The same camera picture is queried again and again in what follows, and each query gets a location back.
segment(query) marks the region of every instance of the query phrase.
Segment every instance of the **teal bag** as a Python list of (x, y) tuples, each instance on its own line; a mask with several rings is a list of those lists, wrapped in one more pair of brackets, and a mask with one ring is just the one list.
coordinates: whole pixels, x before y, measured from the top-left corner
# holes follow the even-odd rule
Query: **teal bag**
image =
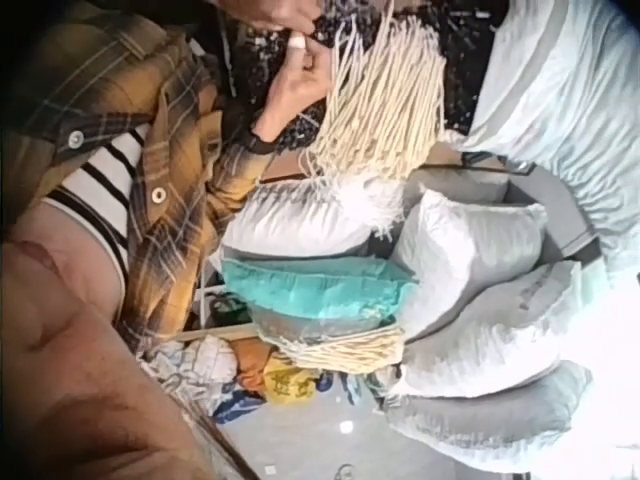
[(313, 260), (225, 259), (229, 291), (283, 315), (307, 319), (384, 319), (393, 315), (411, 276), (375, 257)]

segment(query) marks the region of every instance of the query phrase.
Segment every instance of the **shirt button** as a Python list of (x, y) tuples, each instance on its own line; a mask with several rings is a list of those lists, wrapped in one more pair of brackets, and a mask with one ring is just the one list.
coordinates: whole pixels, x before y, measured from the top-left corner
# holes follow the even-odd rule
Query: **shirt button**
[(84, 133), (82, 133), (80, 130), (74, 130), (73, 132), (71, 132), (68, 139), (69, 148), (76, 150), (80, 148), (83, 143)]
[(151, 192), (151, 201), (156, 205), (164, 202), (167, 198), (167, 191), (164, 188), (154, 188)]

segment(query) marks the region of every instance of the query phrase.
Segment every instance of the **yellow bag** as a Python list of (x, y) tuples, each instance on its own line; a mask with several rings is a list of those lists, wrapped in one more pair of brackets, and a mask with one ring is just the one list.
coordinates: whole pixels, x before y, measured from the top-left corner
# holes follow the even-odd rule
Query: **yellow bag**
[(309, 400), (316, 391), (316, 370), (295, 366), (280, 352), (273, 352), (264, 367), (267, 402), (286, 405)]

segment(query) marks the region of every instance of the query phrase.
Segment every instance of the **pile of cloth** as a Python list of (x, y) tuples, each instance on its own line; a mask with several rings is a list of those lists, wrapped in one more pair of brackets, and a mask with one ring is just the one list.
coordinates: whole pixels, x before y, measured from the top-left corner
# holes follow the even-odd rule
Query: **pile of cloth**
[(213, 334), (190, 342), (169, 341), (140, 359), (147, 374), (185, 406), (197, 405), (216, 424), (243, 417), (265, 403), (291, 405), (328, 392), (337, 378), (358, 405), (365, 390), (380, 405), (382, 384), (374, 375), (302, 368), (257, 337), (227, 342)]

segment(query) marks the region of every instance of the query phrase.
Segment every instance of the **blue cloth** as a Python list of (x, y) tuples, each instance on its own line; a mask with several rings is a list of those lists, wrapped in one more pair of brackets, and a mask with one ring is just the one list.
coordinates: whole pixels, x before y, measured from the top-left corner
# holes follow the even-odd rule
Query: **blue cloth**
[(247, 415), (266, 403), (266, 400), (257, 393), (249, 392), (237, 382), (227, 383), (222, 387), (222, 397), (217, 408), (213, 412), (213, 420), (219, 424), (233, 422)]
[(322, 372), (316, 379), (316, 391), (320, 393), (328, 392), (333, 386), (333, 372)]
[(227, 258), (222, 273), (227, 289), (250, 304), (317, 320), (390, 317), (415, 283), (397, 265), (375, 257)]
[(351, 405), (358, 405), (362, 400), (362, 384), (359, 375), (351, 375), (344, 372), (339, 372), (340, 382), (342, 388), (347, 394), (347, 400)]
[(378, 408), (382, 408), (384, 399), (389, 393), (387, 388), (382, 384), (382, 382), (380, 382), (380, 380), (378, 380), (375, 373), (364, 375), (362, 381), (371, 392), (371, 395), (373, 395), (373, 399), (376, 401)]

